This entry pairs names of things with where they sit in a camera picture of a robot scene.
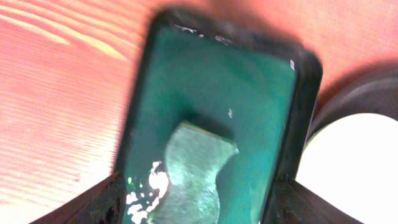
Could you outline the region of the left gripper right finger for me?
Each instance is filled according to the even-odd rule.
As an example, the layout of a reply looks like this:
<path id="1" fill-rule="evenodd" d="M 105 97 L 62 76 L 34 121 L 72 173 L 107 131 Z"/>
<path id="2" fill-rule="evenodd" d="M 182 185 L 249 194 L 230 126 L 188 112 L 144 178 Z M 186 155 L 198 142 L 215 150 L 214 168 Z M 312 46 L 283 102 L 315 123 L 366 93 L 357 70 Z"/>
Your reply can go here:
<path id="1" fill-rule="evenodd" d="M 276 180 L 264 224 L 361 224 L 290 177 Z"/>

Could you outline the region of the green scrubbing sponge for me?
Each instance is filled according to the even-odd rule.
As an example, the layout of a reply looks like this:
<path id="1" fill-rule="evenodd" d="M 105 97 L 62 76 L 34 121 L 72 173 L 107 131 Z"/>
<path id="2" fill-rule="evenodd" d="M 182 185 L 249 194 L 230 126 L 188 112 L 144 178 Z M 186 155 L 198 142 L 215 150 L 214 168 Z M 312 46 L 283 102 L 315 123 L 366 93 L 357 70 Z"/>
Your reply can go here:
<path id="1" fill-rule="evenodd" d="M 148 222 L 218 223 L 220 198 L 216 179 L 238 153 L 235 142 L 192 123 L 180 123 L 165 147 L 168 189 Z"/>

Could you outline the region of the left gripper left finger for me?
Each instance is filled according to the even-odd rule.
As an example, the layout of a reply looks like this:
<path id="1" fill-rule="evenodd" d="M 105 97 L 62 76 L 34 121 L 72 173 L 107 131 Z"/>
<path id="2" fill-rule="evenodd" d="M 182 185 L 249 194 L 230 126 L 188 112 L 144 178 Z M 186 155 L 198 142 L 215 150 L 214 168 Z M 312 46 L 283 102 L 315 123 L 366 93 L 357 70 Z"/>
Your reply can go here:
<path id="1" fill-rule="evenodd" d="M 121 224 L 126 209 L 126 196 L 124 176 L 115 172 L 32 224 Z"/>

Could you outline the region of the white plate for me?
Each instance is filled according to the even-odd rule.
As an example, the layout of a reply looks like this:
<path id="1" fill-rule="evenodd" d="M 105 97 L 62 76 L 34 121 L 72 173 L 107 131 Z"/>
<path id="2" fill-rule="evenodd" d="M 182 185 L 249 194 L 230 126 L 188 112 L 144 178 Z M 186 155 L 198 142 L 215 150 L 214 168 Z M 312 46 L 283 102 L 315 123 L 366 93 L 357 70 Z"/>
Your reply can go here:
<path id="1" fill-rule="evenodd" d="M 397 223 L 397 121 L 360 113 L 326 125 L 307 143 L 296 180 L 362 223 Z"/>

